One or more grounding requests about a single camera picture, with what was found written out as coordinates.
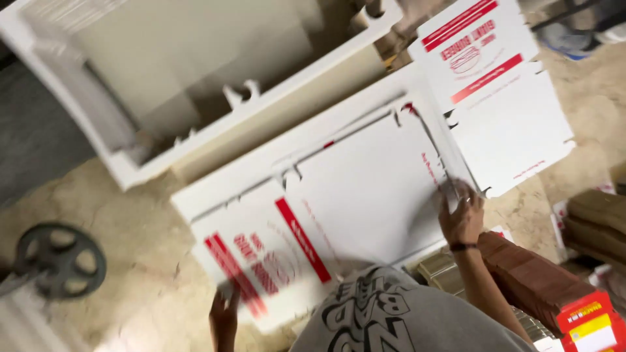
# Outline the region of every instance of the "gray t-shirt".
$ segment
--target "gray t-shirt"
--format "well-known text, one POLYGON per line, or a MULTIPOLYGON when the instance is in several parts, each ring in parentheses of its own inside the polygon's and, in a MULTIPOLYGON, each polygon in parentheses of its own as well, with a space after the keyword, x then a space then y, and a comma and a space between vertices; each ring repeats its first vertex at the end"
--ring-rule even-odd
POLYGON ((535 351, 464 300, 372 267, 338 285, 291 351, 535 351))

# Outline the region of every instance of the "graphic print on shirt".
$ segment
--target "graphic print on shirt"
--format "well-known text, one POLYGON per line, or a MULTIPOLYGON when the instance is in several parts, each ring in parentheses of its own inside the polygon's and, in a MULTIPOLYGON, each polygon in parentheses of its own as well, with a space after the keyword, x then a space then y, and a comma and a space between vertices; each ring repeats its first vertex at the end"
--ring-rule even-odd
POLYGON ((360 277, 340 284, 333 292, 330 299, 337 303, 322 312, 324 325, 335 332, 329 352, 414 351, 401 317, 411 311, 403 295, 414 288, 385 279, 389 277, 360 277), (386 317, 373 319, 377 311, 386 317))

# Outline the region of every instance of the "metal wheel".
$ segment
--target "metal wheel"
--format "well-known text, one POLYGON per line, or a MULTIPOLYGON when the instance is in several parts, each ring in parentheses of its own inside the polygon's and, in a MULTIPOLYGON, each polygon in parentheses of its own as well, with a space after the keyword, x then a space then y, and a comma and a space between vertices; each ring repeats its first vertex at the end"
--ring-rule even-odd
POLYGON ((85 296, 106 276, 106 259, 98 245, 84 232, 60 223, 26 231, 19 239, 14 266, 19 275, 37 275, 37 289, 51 299, 85 296))

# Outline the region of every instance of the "hand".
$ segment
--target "hand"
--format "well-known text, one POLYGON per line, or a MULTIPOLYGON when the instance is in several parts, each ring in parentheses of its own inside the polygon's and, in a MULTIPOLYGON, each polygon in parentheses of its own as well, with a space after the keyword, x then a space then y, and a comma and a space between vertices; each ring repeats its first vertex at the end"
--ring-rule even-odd
POLYGON ((464 181, 455 180, 453 185, 460 197, 459 205, 450 214, 448 199, 442 194, 439 210, 441 230, 448 244, 475 244, 478 242, 478 235, 483 231, 485 200, 464 181))
POLYGON ((233 351, 235 348, 235 334, 237 333, 237 306, 239 305, 239 290, 236 289, 228 306, 226 299, 218 290, 213 298, 211 313, 208 321, 211 325, 213 347, 216 351, 233 351))

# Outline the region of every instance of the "wrist bracelet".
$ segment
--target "wrist bracelet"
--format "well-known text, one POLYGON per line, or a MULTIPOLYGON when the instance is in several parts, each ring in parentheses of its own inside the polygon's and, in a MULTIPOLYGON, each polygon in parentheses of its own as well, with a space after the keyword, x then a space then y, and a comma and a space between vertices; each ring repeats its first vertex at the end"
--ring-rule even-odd
POLYGON ((455 243, 450 245, 451 252, 462 252, 470 248, 478 249, 478 244, 475 243, 455 243))

